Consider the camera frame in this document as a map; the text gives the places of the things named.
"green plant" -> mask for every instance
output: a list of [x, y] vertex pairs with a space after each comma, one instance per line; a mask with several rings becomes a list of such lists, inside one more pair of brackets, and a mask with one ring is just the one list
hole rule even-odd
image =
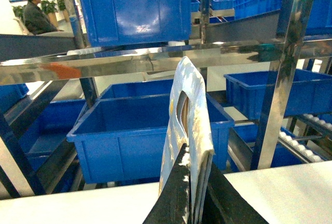
[[66, 5], [64, 3], [64, 0], [57, 0], [58, 1], [58, 7], [59, 7], [59, 10], [63, 11], [66, 9]]
[[55, 0], [52, 1], [43, 0], [40, 5], [41, 5], [41, 10], [45, 14], [58, 12]]
[[20, 18], [22, 21], [23, 21], [23, 12], [24, 12], [25, 7], [26, 7], [25, 5], [23, 5], [23, 6], [19, 5], [19, 6], [12, 7], [15, 17]]

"blue plastic bin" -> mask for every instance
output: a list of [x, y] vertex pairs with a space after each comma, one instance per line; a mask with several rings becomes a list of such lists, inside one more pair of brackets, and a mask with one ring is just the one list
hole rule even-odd
[[20, 99], [24, 98], [29, 89], [25, 84], [0, 86], [0, 110], [8, 111]]
[[199, 11], [199, 1], [198, 0], [191, 0], [191, 12]]
[[271, 10], [271, 0], [234, 0], [235, 19], [255, 16]]
[[19, 139], [31, 166], [37, 170], [73, 128], [85, 100], [51, 102]]
[[[225, 75], [227, 101], [248, 119], [259, 119], [268, 71]], [[332, 111], [332, 76], [295, 72], [285, 116]]]
[[80, 0], [93, 47], [188, 40], [191, 0]]
[[210, 0], [210, 7], [213, 10], [232, 9], [234, 0]]
[[171, 93], [173, 80], [153, 80], [110, 85], [99, 100]]
[[214, 23], [222, 23], [222, 21], [218, 18], [218, 17], [211, 17], [210, 18], [210, 23], [214, 24]]
[[[281, 8], [282, 0], [271, 0], [271, 10]], [[307, 35], [322, 35], [332, 33], [332, 0], [314, 0]]]
[[235, 17], [222, 17], [223, 22], [231, 22], [234, 20], [235, 20]]
[[325, 120], [326, 123], [331, 123], [332, 124], [332, 114], [322, 114], [318, 117], [321, 120]]
[[[98, 101], [67, 135], [74, 142], [87, 183], [160, 176], [169, 122], [170, 95]], [[225, 169], [229, 128], [234, 121], [207, 95], [216, 155]]]
[[[253, 151], [255, 147], [256, 137], [258, 126], [255, 124], [249, 125], [241, 125], [233, 128], [235, 133], [241, 140], [246, 143], [250, 149]], [[289, 133], [288, 130], [281, 128], [282, 132], [286, 132], [287, 135], [294, 137], [292, 133]], [[231, 169], [233, 172], [238, 172], [238, 168], [235, 165], [234, 161], [229, 157], [229, 161], [231, 164]], [[274, 156], [272, 159], [271, 167], [281, 167], [288, 165], [302, 164], [302, 162], [296, 158], [290, 151], [284, 148], [281, 144], [277, 144], [274, 152]]]

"white countertop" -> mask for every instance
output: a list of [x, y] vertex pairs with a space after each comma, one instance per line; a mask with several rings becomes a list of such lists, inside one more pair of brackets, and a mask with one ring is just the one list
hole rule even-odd
[[268, 223], [332, 223], [332, 161], [226, 177]]
[[[332, 223], [332, 161], [227, 174], [269, 223]], [[142, 223], [158, 183], [0, 201], [1, 223]]]

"white bag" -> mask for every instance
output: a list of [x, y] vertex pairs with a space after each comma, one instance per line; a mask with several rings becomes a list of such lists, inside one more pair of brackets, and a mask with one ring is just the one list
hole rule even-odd
[[214, 148], [205, 84], [188, 57], [179, 62], [170, 96], [170, 121], [162, 156], [159, 193], [163, 190], [183, 143], [189, 146], [190, 157], [180, 165], [190, 167], [191, 219], [199, 223], [211, 171]]

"person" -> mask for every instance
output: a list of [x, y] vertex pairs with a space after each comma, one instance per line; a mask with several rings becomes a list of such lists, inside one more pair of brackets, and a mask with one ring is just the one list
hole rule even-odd
[[38, 4], [41, 2], [42, 0], [27, 0], [27, 5], [23, 12], [24, 25], [34, 35], [60, 31], [38, 7]]

